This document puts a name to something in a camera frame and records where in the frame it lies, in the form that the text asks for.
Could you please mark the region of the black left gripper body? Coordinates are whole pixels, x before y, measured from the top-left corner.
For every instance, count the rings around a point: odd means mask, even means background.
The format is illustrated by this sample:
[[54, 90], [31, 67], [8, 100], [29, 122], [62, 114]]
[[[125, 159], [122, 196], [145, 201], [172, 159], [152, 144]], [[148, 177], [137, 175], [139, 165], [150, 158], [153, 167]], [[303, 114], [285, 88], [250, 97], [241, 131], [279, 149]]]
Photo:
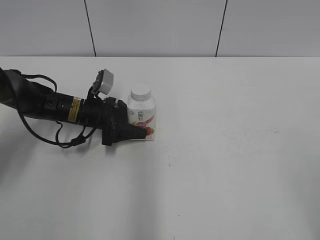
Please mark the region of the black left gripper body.
[[125, 105], [119, 106], [114, 97], [103, 100], [98, 96], [88, 96], [82, 107], [82, 123], [93, 131], [101, 130], [101, 144], [104, 146], [126, 141], [128, 137], [122, 132], [128, 121], [122, 112]]

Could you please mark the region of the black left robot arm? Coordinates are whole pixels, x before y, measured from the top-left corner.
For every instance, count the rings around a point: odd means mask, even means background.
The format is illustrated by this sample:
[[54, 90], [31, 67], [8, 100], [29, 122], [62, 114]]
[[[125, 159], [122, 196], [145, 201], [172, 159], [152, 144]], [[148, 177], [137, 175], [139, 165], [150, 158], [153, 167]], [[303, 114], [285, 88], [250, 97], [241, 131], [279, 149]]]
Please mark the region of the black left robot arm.
[[[53, 85], [51, 78], [41, 74], [22, 74], [19, 70], [0, 71], [0, 103], [17, 111], [25, 128], [37, 139], [63, 149], [76, 147], [86, 142], [96, 130], [101, 130], [101, 143], [111, 146], [126, 140], [142, 140], [147, 130], [129, 123], [128, 107], [125, 102], [114, 97], [101, 99], [99, 94], [107, 95], [114, 83], [114, 75], [107, 69], [98, 72], [85, 99], [59, 93], [57, 88], [49, 88], [34, 79], [44, 79]], [[59, 125], [69, 123], [91, 128], [70, 140], [61, 142], [59, 134], [55, 140], [38, 135], [27, 123], [26, 118], [48, 120]]]

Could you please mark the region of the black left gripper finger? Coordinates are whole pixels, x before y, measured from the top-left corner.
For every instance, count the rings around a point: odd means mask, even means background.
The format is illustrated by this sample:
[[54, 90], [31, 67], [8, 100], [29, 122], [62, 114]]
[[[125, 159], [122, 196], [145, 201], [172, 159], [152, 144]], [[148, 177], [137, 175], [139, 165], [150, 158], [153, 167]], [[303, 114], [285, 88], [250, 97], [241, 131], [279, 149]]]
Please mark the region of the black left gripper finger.
[[128, 107], [122, 100], [117, 101], [119, 119], [123, 123], [128, 122]]
[[131, 125], [128, 122], [122, 122], [115, 129], [113, 142], [119, 143], [128, 140], [144, 140], [146, 136], [146, 129]]

